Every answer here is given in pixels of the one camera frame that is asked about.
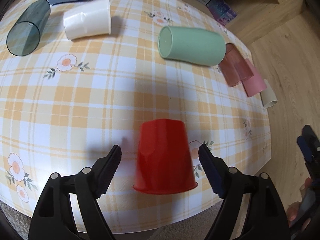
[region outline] red cup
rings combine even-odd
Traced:
[[[229,87],[234,87],[253,76],[250,66],[232,43],[226,44],[226,54],[219,66]]]
[[[245,60],[253,72],[253,77],[243,82],[243,87],[248,97],[252,97],[267,88],[258,69],[251,63],[249,59]]]
[[[170,119],[144,122],[133,188],[162,195],[185,192],[197,185],[184,123]]]

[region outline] dark gray transparent cup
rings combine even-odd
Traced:
[[[7,48],[13,55],[25,56],[38,47],[50,12],[47,0],[36,1],[23,12],[7,36]]]

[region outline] table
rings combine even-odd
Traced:
[[[110,0],[111,35],[72,42],[62,15],[83,2],[55,5],[38,48],[13,56],[7,33],[34,1],[22,0],[0,23],[0,199],[8,205],[32,216],[51,173],[76,174],[118,144],[122,161],[98,203],[113,233],[148,230],[219,200],[197,156],[201,143],[247,174],[271,158],[259,95],[247,98],[241,85],[229,88],[218,66],[163,60],[158,53],[162,26],[191,26],[221,33],[252,60],[212,18],[180,0]],[[185,122],[197,188],[162,196],[132,189],[139,127],[156,118]],[[71,201],[78,230],[85,231],[74,195]]]

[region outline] green cup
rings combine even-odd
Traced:
[[[166,26],[159,33],[158,50],[162,58],[215,66],[224,58],[226,43],[219,33]]]

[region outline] tablecloth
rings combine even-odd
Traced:
[[[268,113],[259,95],[247,98],[241,85],[228,87],[218,66],[158,53],[162,26],[190,26],[221,33],[252,60],[213,18],[180,0],[110,0],[111,35],[70,41],[63,12],[91,0],[65,3],[52,6],[38,48],[13,56],[6,36],[34,1],[22,0],[0,22],[2,201],[32,216],[51,173],[76,174],[118,144],[122,161],[98,203],[112,232],[136,232],[183,220],[219,200],[201,168],[200,144],[247,174],[270,159]],[[175,195],[132,189],[139,127],[156,118],[185,123],[197,188]],[[71,200],[78,230],[85,231],[76,197]]]

